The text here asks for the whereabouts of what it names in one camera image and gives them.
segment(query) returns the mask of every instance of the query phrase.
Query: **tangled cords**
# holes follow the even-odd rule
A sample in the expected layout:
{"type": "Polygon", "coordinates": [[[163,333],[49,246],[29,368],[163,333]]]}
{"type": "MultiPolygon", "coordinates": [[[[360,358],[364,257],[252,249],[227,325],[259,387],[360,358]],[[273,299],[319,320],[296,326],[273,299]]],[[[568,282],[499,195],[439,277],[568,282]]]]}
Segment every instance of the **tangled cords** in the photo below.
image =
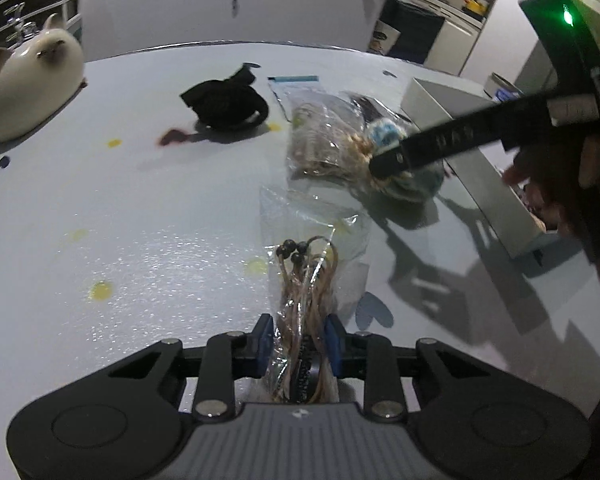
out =
{"type": "Polygon", "coordinates": [[[338,267],[338,251],[327,238],[315,236],[306,242],[285,240],[277,247],[276,258],[283,279],[277,327],[286,367],[278,377],[273,400],[329,402],[333,400],[329,389],[333,375],[324,346],[324,321],[332,310],[331,285],[338,267]],[[312,253],[312,244],[317,240],[326,242],[326,247],[312,253]],[[290,271],[286,260],[292,264],[290,271]]]}

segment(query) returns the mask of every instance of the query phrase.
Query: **white ceramic cat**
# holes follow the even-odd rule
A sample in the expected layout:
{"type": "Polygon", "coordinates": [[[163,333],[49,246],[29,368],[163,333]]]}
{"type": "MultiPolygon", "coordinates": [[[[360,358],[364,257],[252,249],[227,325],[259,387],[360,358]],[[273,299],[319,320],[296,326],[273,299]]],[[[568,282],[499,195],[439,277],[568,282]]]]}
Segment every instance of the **white ceramic cat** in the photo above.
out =
{"type": "Polygon", "coordinates": [[[0,142],[30,132],[67,102],[84,76],[80,44],[58,14],[13,52],[0,47],[0,142]]]}

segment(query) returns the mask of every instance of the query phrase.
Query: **white table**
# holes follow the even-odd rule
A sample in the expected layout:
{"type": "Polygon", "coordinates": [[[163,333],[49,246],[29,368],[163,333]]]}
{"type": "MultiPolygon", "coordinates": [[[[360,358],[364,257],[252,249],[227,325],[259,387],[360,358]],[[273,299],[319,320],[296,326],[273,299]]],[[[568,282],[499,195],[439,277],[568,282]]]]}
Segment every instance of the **white table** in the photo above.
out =
{"type": "MultiPolygon", "coordinates": [[[[155,50],[89,63],[87,88],[8,151],[11,163],[0,170],[0,479],[16,478],[4,434],[29,401],[165,336],[202,345],[250,329],[269,311],[266,277],[244,265],[263,256],[260,186],[286,179],[288,124],[267,77],[314,74],[327,90],[363,92],[394,109],[414,76],[481,92],[343,50],[155,50]],[[271,105],[273,131],[233,144],[158,147],[168,128],[193,129],[179,94],[242,62],[262,66],[254,86],[271,105]],[[122,143],[110,148],[115,139],[122,143]],[[112,296],[90,300],[100,280],[112,283],[112,296]]],[[[313,192],[356,204],[332,187],[313,192]]],[[[373,313],[369,330],[402,346],[438,338],[592,409],[600,286],[582,254],[552,270],[564,247],[546,251],[544,269],[531,257],[513,263],[457,180],[422,214],[383,200],[365,205],[376,222],[367,290],[390,311],[373,313]]],[[[368,315],[359,313],[361,328],[368,315]]],[[[358,329],[355,317],[347,328],[358,329]]]]}

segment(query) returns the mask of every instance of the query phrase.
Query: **plastic bag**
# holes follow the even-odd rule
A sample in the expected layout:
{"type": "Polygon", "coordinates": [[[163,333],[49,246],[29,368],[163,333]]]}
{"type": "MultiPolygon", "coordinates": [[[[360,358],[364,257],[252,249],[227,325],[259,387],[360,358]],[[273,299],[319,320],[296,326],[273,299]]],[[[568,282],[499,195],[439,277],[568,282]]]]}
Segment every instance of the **plastic bag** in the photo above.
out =
{"type": "Polygon", "coordinates": [[[380,101],[359,94],[340,98],[309,90],[290,92],[287,97],[294,106],[287,153],[293,176],[342,178],[364,191],[375,189],[408,202],[424,202],[440,190],[442,162],[387,180],[371,176],[372,156],[418,131],[380,101]]]}
{"type": "Polygon", "coordinates": [[[324,347],[329,314],[350,316],[366,288],[370,218],[297,191],[260,192],[276,329],[264,388],[273,402],[337,402],[324,347]]]}

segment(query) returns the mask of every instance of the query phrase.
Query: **black handheld device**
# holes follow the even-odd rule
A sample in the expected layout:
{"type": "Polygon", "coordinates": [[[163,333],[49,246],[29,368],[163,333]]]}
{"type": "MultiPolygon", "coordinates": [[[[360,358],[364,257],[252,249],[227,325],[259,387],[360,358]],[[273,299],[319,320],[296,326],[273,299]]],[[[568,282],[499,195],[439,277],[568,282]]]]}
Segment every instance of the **black handheld device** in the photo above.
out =
{"type": "Polygon", "coordinates": [[[570,403],[431,338],[396,348],[325,324],[334,375],[364,381],[362,406],[251,404],[234,380],[266,371],[273,338],[251,333],[204,348],[165,339],[32,402],[7,448],[23,480],[559,480],[590,435],[570,403]],[[178,411],[187,378],[190,413],[178,411]],[[413,378],[410,413],[400,378],[413,378]]]}
{"type": "Polygon", "coordinates": [[[376,178],[387,178],[498,140],[505,150],[529,148],[535,157],[550,161],[531,177],[565,206],[588,258],[596,262],[600,189],[582,189],[578,168],[584,139],[600,135],[600,50],[575,0],[524,0],[520,7],[555,68],[557,88],[408,137],[372,158],[369,170],[376,178]]]}

